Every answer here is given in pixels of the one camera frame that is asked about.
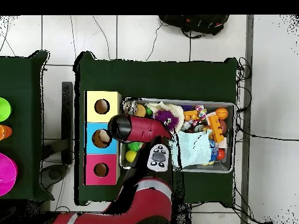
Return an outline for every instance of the pink box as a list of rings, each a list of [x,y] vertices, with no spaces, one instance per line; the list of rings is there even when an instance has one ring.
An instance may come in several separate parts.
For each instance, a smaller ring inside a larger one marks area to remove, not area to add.
[[[108,172],[104,177],[95,174],[95,166],[104,163]],[[120,175],[118,155],[86,155],[85,184],[86,185],[116,185]]]

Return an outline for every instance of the light blue cloth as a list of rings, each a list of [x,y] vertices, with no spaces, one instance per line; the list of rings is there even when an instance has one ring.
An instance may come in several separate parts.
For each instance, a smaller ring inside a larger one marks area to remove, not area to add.
[[[208,135],[212,132],[208,129],[206,132],[185,133],[179,131],[179,146],[180,146],[180,160],[182,167],[208,163],[211,159],[210,142]],[[171,149],[172,164],[176,167],[178,165],[178,141],[176,135],[173,135],[169,140],[169,147]]]

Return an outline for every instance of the blue box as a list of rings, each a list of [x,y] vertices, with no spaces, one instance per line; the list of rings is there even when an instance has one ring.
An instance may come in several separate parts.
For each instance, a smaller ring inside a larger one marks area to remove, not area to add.
[[[97,155],[114,155],[117,154],[118,143],[112,138],[111,143],[108,147],[98,148],[92,142],[92,135],[97,130],[107,130],[108,123],[87,123],[87,141],[86,142],[86,154],[97,154]]]

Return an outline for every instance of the orange cup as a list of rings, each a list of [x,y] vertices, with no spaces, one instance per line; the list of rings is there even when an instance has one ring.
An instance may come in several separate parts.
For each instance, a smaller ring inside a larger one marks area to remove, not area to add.
[[[12,135],[12,128],[6,125],[0,125],[0,140]]]

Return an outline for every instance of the orange toy block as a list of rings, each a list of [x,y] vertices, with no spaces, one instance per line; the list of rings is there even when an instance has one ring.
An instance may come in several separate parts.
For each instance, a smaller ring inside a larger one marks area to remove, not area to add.
[[[199,117],[197,116],[197,111],[184,111],[184,117],[185,121],[191,120],[199,120]]]
[[[213,137],[215,142],[222,142],[224,140],[224,136],[222,134],[222,129],[220,127],[219,118],[217,115],[210,116],[208,118],[210,122],[210,127],[213,130]]]

